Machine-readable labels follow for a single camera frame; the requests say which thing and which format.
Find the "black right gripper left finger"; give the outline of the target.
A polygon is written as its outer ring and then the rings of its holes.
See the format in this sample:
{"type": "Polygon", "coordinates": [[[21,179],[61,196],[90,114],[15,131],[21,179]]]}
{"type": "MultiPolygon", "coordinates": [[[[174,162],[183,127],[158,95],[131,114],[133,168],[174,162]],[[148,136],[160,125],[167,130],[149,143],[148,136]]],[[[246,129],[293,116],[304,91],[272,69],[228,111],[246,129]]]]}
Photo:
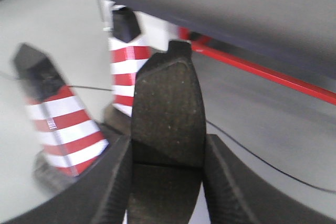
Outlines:
{"type": "Polygon", "coordinates": [[[132,145],[120,137],[76,183],[8,223],[122,223],[132,177],[132,145]]]}

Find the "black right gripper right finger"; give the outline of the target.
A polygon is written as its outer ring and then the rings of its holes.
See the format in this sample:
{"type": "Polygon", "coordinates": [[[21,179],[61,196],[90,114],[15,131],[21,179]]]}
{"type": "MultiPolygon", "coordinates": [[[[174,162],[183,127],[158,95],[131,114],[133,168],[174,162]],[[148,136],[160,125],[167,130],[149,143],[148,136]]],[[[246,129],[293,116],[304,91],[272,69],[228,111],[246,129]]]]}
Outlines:
{"type": "Polygon", "coordinates": [[[211,223],[335,223],[266,182],[214,134],[206,138],[203,185],[211,223]]]}

